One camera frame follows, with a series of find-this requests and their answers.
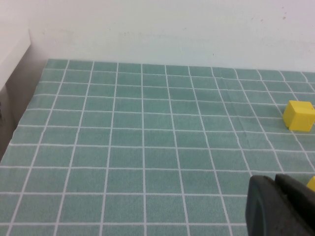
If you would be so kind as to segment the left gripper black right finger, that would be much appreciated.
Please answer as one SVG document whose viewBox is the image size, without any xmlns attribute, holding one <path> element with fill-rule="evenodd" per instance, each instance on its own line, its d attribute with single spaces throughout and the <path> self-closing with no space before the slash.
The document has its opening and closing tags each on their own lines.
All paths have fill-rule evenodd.
<svg viewBox="0 0 315 236">
<path fill-rule="evenodd" d="M 285 174 L 276 174 L 276 185 L 286 194 L 293 208 L 305 221 L 315 220 L 315 192 Z"/>
</svg>

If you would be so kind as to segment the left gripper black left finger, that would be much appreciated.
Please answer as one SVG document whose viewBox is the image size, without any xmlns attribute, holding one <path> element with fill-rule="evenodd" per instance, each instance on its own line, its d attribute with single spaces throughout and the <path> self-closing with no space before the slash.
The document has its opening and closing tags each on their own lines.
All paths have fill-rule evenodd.
<svg viewBox="0 0 315 236">
<path fill-rule="evenodd" d="M 293 208 L 275 178 L 252 176 L 246 211 L 250 236 L 313 236 L 315 221 L 305 221 Z"/>
</svg>

